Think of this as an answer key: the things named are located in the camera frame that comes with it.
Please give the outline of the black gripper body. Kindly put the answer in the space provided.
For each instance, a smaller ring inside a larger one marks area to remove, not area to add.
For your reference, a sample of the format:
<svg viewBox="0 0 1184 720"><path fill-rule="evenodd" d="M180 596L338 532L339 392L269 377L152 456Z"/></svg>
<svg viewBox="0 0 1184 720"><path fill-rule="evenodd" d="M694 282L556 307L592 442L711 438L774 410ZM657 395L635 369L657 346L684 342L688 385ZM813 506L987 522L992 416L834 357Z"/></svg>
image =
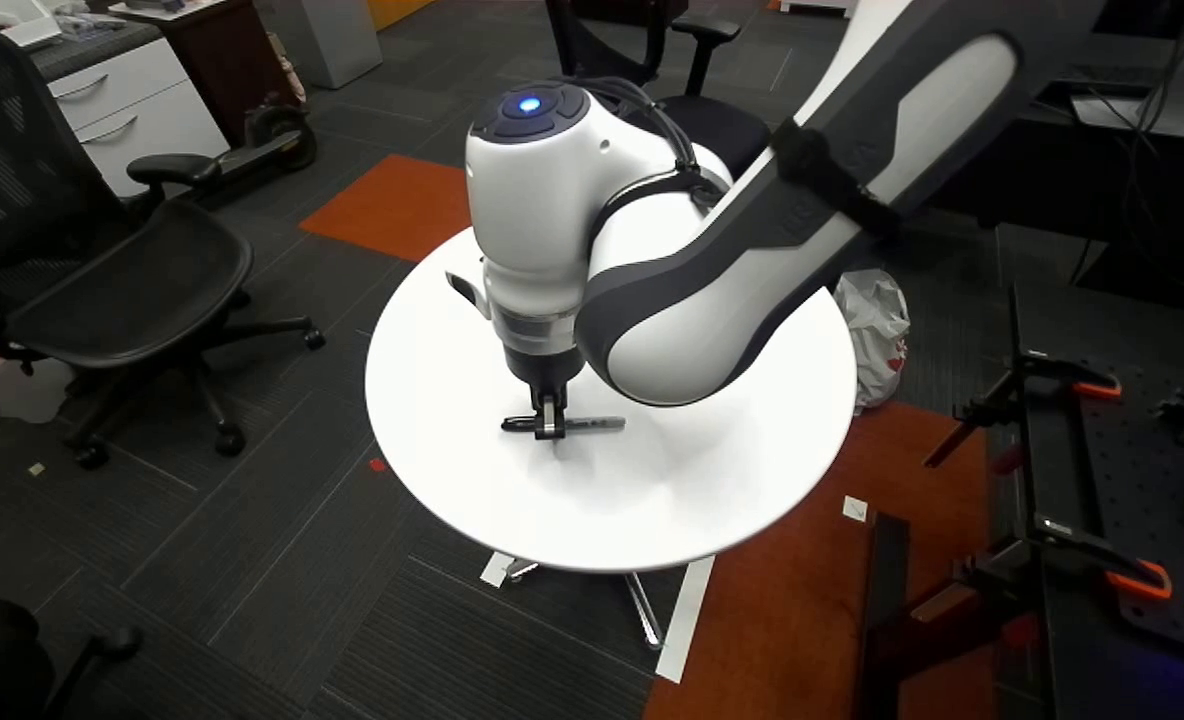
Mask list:
<svg viewBox="0 0 1184 720"><path fill-rule="evenodd" d="M580 352L531 357L531 352L507 346L506 361L507 361L507 370L525 380L531 392L566 389L585 369Z"/></svg>

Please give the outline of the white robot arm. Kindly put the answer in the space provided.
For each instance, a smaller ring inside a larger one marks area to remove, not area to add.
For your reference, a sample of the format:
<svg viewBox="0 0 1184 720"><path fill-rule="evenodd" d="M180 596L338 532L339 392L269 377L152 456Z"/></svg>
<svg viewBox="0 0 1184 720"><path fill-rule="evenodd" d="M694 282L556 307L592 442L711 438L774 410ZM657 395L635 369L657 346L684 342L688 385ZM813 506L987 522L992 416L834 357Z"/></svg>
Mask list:
<svg viewBox="0 0 1184 720"><path fill-rule="evenodd" d="M855 0L746 168L617 76L529 80L464 134L471 234L535 438L598 370L649 408L737 385L859 241L896 231L1049 82L1108 0Z"/></svg>

